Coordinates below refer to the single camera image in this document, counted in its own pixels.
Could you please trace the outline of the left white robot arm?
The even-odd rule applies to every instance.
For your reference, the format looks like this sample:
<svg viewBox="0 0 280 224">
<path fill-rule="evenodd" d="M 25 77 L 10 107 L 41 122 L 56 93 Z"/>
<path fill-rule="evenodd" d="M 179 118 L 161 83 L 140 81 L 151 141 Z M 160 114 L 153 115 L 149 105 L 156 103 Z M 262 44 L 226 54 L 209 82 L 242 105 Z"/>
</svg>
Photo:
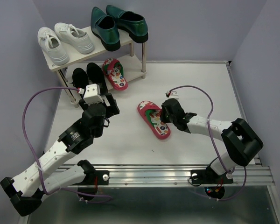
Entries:
<svg viewBox="0 0 280 224">
<path fill-rule="evenodd" d="M 101 100 L 85 108 L 82 117 L 66 129 L 46 153 L 36 158 L 33 165 L 19 175 L 5 177 L 0 182 L 20 216 L 33 213 L 46 196 L 58 190 L 67 190 L 70 185 L 94 187 L 89 193 L 77 192 L 86 202 L 97 196 L 98 185 L 108 185 L 110 172 L 96 170 L 87 160 L 80 160 L 70 169 L 54 174 L 61 165 L 89 147 L 95 138 L 101 137 L 105 122 L 119 114 L 112 94 L 106 94 L 106 99 L 109 105 Z"/>
</svg>

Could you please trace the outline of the black lace shoe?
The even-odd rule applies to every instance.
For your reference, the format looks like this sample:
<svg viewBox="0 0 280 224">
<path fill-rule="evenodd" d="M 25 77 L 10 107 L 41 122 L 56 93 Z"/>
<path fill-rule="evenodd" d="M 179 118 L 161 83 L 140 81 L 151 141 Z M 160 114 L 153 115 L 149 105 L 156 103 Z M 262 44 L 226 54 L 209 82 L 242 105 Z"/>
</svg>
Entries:
<svg viewBox="0 0 280 224">
<path fill-rule="evenodd" d="M 100 87 L 100 94 L 103 96 L 106 95 L 108 89 L 102 69 L 95 63 L 89 63 L 86 67 L 86 73 L 89 80 Z"/>
<path fill-rule="evenodd" d="M 72 85 L 77 89 L 86 89 L 89 85 L 87 73 L 82 68 L 76 68 L 72 74 Z"/>
</svg>

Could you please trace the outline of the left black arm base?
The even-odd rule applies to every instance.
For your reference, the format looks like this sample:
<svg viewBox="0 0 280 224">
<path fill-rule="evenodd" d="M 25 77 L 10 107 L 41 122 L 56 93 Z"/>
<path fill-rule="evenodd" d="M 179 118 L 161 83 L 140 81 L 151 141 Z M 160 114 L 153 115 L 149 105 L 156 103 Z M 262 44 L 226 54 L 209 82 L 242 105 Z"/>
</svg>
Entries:
<svg viewBox="0 0 280 224">
<path fill-rule="evenodd" d="M 105 186 L 109 184 L 110 171 L 96 170 L 87 160 L 80 160 L 77 163 L 77 168 L 82 170 L 78 171 L 79 174 L 82 174 L 82 177 L 73 184 L 73 186 L 77 186 L 78 197 L 86 203 L 95 202 L 95 197 L 89 196 L 89 194 L 96 195 L 99 185 Z"/>
</svg>

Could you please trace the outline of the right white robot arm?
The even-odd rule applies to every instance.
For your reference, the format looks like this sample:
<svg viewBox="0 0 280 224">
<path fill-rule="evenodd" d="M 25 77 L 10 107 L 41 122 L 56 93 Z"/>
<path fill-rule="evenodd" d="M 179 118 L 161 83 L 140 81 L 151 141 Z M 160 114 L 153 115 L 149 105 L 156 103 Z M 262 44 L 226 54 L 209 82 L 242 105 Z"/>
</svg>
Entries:
<svg viewBox="0 0 280 224">
<path fill-rule="evenodd" d="M 250 125 L 241 118 L 235 121 L 219 121 L 204 118 L 196 113 L 185 113 L 177 99 L 170 98 L 161 105 L 161 120 L 172 123 L 178 130 L 201 134 L 224 143 L 226 153 L 213 160 L 205 171 L 208 181 L 216 182 L 236 166 L 247 166 L 264 144 Z"/>
</svg>

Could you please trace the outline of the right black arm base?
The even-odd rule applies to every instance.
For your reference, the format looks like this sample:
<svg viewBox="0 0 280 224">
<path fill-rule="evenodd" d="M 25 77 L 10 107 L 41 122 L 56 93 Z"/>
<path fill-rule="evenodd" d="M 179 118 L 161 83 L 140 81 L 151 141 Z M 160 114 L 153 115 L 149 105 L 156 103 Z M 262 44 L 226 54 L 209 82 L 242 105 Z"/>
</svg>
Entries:
<svg viewBox="0 0 280 224">
<path fill-rule="evenodd" d="M 214 199 L 222 199 L 225 195 L 224 184 L 233 184 L 233 178 L 216 174 L 211 169 L 195 169 L 191 170 L 188 183 L 194 187 L 205 185 L 204 191 L 206 195 Z"/>
</svg>

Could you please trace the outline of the green loafer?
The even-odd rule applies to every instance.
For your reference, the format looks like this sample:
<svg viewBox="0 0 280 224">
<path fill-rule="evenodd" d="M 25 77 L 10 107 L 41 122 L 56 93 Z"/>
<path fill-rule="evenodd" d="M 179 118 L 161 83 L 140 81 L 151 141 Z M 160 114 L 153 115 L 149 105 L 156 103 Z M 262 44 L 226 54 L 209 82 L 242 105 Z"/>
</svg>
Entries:
<svg viewBox="0 0 280 224">
<path fill-rule="evenodd" d="M 94 7 L 91 12 L 91 31 L 107 51 L 120 49 L 120 37 L 114 19 L 98 7 Z"/>
<path fill-rule="evenodd" d="M 119 29 L 129 34 L 134 42 L 145 43 L 148 40 L 148 25 L 142 15 L 112 5 L 106 6 L 106 13 L 115 20 Z"/>
</svg>

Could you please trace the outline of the pink patterned sandal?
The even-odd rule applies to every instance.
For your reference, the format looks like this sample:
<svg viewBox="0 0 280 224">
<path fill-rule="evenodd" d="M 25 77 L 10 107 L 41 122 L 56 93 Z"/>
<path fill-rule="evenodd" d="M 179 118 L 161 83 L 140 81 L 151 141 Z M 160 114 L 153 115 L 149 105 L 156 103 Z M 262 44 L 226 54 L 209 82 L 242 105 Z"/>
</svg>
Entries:
<svg viewBox="0 0 280 224">
<path fill-rule="evenodd" d="M 102 65 L 102 71 L 115 90 L 124 91 L 128 88 L 123 65 L 118 59 L 106 59 Z"/>
<path fill-rule="evenodd" d="M 137 106 L 137 111 L 158 139 L 164 140 L 170 136 L 170 128 L 161 121 L 159 106 L 151 101 L 141 101 Z"/>
</svg>

